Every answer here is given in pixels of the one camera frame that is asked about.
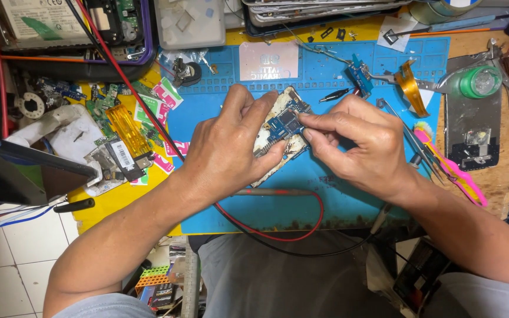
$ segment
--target finger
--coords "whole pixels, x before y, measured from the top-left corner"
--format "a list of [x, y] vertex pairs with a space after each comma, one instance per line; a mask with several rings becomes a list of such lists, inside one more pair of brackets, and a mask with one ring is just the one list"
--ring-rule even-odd
[[241, 84], [233, 84], [225, 97], [219, 117], [238, 123], [243, 118], [241, 110], [252, 105], [254, 101], [255, 99], [246, 87]]
[[386, 118], [389, 116], [386, 112], [379, 110], [371, 103], [353, 94], [345, 96], [341, 101], [333, 106], [329, 113], [333, 112], [347, 112], [350, 115], [364, 119], [367, 122], [381, 125], [387, 123]]
[[306, 128], [304, 137], [312, 146], [313, 155], [323, 161], [331, 170], [345, 167], [348, 157], [336, 146], [333, 146], [324, 134], [315, 129]]
[[298, 118], [304, 126], [314, 128], [314, 131], [315, 129], [335, 131], [339, 135], [347, 137], [357, 144], [369, 141], [372, 138], [371, 133], [380, 128], [378, 125], [347, 114], [346, 112], [334, 112], [324, 115], [313, 115], [302, 112], [299, 114]]
[[280, 163], [284, 156], [286, 144], [287, 141], [281, 140], [273, 145], [265, 155], [255, 159], [252, 171], [256, 180], [262, 178], [268, 171]]
[[252, 103], [251, 107], [249, 107], [249, 111], [245, 114], [243, 120], [241, 120], [241, 123], [249, 127], [251, 130], [256, 130], [256, 133], [258, 133], [258, 130], [264, 123], [266, 115], [268, 115], [268, 112], [276, 102], [277, 98], [277, 90], [271, 90], [262, 95], [258, 100], [255, 100]]

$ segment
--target wooden desk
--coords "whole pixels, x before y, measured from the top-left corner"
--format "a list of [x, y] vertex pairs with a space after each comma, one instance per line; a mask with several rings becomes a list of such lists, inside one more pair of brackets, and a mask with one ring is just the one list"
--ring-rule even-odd
[[[509, 37], [503, 31], [474, 32], [451, 34], [449, 57], [475, 54], [486, 51], [486, 44], [490, 38], [495, 38], [497, 45], [505, 42], [504, 52], [509, 47]], [[437, 126], [437, 148], [444, 149], [443, 141], [443, 98], [441, 98], [441, 111], [439, 112], [439, 125]], [[509, 210], [509, 106], [508, 97], [503, 89], [502, 118], [500, 124], [500, 158], [496, 167], [471, 171], [474, 182], [488, 200], [486, 210], [500, 218], [505, 218]], [[445, 189], [458, 196], [463, 192], [455, 184], [447, 182]]]
[[[306, 40], [309, 36], [314, 37], [314, 44], [318, 42], [337, 41], [334, 39], [334, 35], [321, 39], [320, 34], [328, 27], [333, 27], [334, 29], [344, 28], [347, 32], [351, 31], [353, 33], [357, 33], [355, 40], [376, 40], [378, 38], [378, 31], [383, 19], [383, 17], [375, 16], [365, 20], [340, 21], [328, 24], [327, 26], [316, 25], [310, 28], [298, 29], [295, 33], [303, 40]], [[242, 30], [229, 31], [227, 33], [227, 44], [239, 45], [244, 41], [263, 41], [262, 38], [248, 37], [246, 34], [241, 33], [241, 31]], [[509, 37], [501, 31], [452, 34], [449, 57], [486, 51], [486, 44], [491, 37], [494, 37], [498, 41], [498, 44], [506, 42], [506, 47], [509, 46]], [[295, 40], [295, 38], [286, 32], [280, 33], [276, 39], [271, 39], [272, 42], [291, 40]], [[153, 64], [149, 73], [145, 75], [145, 82], [152, 85], [157, 83], [159, 81], [158, 71], [158, 65]], [[82, 88], [88, 90], [87, 92], [84, 91], [84, 93], [89, 94], [88, 85], [82, 85]], [[500, 160], [498, 166], [472, 172], [473, 179], [488, 199], [488, 211], [499, 217], [505, 217], [508, 212], [509, 205], [509, 108], [507, 106], [506, 95], [504, 94], [503, 96]], [[120, 98], [129, 110], [134, 110], [133, 105], [135, 105], [135, 100], [132, 96], [122, 96]], [[442, 131], [444, 122], [443, 109], [439, 112], [439, 116], [437, 147], [439, 149], [444, 149]], [[104, 195], [97, 197], [95, 199], [96, 206], [94, 208], [74, 213], [75, 219], [80, 221], [78, 226], [79, 232], [83, 233], [107, 215], [130, 204], [133, 200], [148, 192], [165, 178], [166, 175], [151, 175], [149, 178], [149, 185], [146, 187], [131, 187], [129, 184], [124, 184], [119, 188], [113, 189]], [[456, 193], [456, 195], [464, 196], [463, 193], [450, 182], [448, 182], [446, 188], [449, 191]], [[72, 201], [88, 198], [82, 190], [75, 191], [69, 197]], [[178, 225], [174, 228], [170, 235], [181, 235], [180, 226]]]

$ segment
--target left hand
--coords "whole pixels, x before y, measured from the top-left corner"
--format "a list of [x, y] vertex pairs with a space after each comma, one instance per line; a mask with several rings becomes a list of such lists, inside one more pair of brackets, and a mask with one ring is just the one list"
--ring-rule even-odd
[[247, 88], [235, 84], [219, 116], [197, 124], [184, 165], [171, 176], [186, 183], [188, 198], [201, 199], [207, 206], [259, 180], [280, 163], [284, 140], [262, 157], [253, 155], [258, 131], [277, 98], [278, 92], [272, 90], [255, 100]]

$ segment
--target yellow desk surface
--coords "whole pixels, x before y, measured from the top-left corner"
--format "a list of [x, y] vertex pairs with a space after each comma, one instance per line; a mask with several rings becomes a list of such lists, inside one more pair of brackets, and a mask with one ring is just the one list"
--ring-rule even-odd
[[[356, 33], [355, 39], [356, 40], [377, 40], [378, 39], [378, 32], [380, 29], [380, 25], [382, 24], [382, 21], [384, 20], [383, 16], [374, 16], [367, 19], [362, 20], [346, 20], [346, 21], [339, 21], [336, 23], [328, 23], [327, 26], [319, 26], [315, 25], [312, 27], [307, 27], [303, 29], [297, 29], [294, 30], [294, 33], [296, 33], [302, 40], [306, 41], [309, 36], [313, 36], [315, 39], [313, 43], [318, 42], [330, 42], [330, 41], [338, 41], [335, 39], [336, 37], [336, 29], [337, 28], [344, 28], [347, 31], [347, 34], [349, 32]], [[327, 28], [333, 27], [335, 31], [331, 33], [328, 37], [325, 39], [321, 39], [320, 34], [325, 31]], [[458, 55], [465, 55], [465, 54], [473, 54], [476, 52], [481, 52], [486, 50], [486, 41], [490, 37], [501, 37], [504, 38], [503, 32], [501, 31], [495, 31], [495, 32], [477, 32], [477, 33], [462, 33], [462, 34], [455, 34], [452, 36], [451, 40], [451, 47], [453, 48], [453, 53], [450, 54], [452, 56], [458, 56]], [[275, 41], [291, 41], [295, 38], [292, 36], [289, 32], [282, 32], [277, 35], [276, 38], [270, 39], [271, 42]], [[227, 45], [239, 45], [242, 42], [261, 42], [263, 41], [262, 38], [252, 38], [247, 36], [246, 34], [243, 34], [242, 29], [234, 29], [229, 30], [227, 32]], [[465, 47], [466, 43], [474, 43], [476, 45], [466, 45], [468, 49]], [[461, 53], [460, 49], [458, 48], [459, 44], [463, 46], [464, 52]], [[159, 74], [159, 65], [153, 64], [152, 68], [149, 70], [147, 74], [141, 79], [141, 82], [145, 83], [145, 85], [152, 87], [156, 83], [160, 81], [160, 74]], [[81, 84], [82, 90], [85, 94], [90, 96], [90, 86], [87, 84]], [[135, 111], [135, 104], [136, 100], [132, 96], [119, 96], [119, 99], [125, 105], [129, 111], [134, 112]], [[509, 112], [504, 111], [506, 114], [503, 114], [507, 116], [507, 121], [509, 122]], [[443, 124], [443, 121], [440, 120], [439, 128], [441, 129]], [[503, 121], [503, 130], [502, 130], [502, 136], [500, 137], [500, 143], [508, 142], [508, 147], [504, 147], [504, 145], [500, 145], [500, 149], [509, 148], [509, 137], [504, 138], [505, 134], [509, 134], [509, 127], [507, 129], [504, 129], [504, 121]], [[168, 116], [167, 120], [167, 126], [170, 127], [170, 117]], [[438, 145], [441, 146], [442, 140], [443, 140], [443, 134], [442, 132], [439, 132], [437, 134], [438, 136]], [[154, 149], [159, 154], [164, 154], [164, 151], [162, 148], [159, 148], [155, 146]], [[480, 172], [476, 173], [476, 175], [482, 175], [483, 174], [492, 174], [494, 177], [500, 176], [500, 184], [480, 184], [482, 191], [486, 193], [485, 190], [491, 191], [493, 195], [497, 195], [497, 198], [490, 199], [490, 206], [488, 207], [488, 210], [490, 210], [493, 214], [501, 215], [503, 211], [505, 210], [507, 204], [509, 203], [509, 152], [500, 151], [500, 163], [498, 167], [491, 168], [491, 169], [484, 169], [480, 170]], [[111, 191], [108, 191], [104, 193], [103, 195], [100, 195], [95, 198], [95, 207], [91, 209], [86, 209], [83, 211], [74, 212], [74, 217], [78, 221], [79, 227], [78, 231], [79, 233], [83, 233], [88, 228], [92, 227], [97, 222], [101, 221], [104, 217], [110, 215], [111, 213], [114, 213], [115, 211], [129, 205], [133, 200], [139, 198], [143, 194], [150, 191], [153, 187], [155, 187], [157, 184], [162, 182], [164, 179], [166, 179], [167, 175], [160, 170], [156, 166], [152, 166], [149, 169], [149, 181], [148, 185], [131, 185], [129, 183], [125, 183]], [[82, 199], [86, 199], [89, 196], [82, 190], [79, 189], [77, 191], [72, 192], [68, 199], [70, 202], [72, 201], [78, 201]], [[182, 235], [180, 225], [176, 226], [169, 235]]]

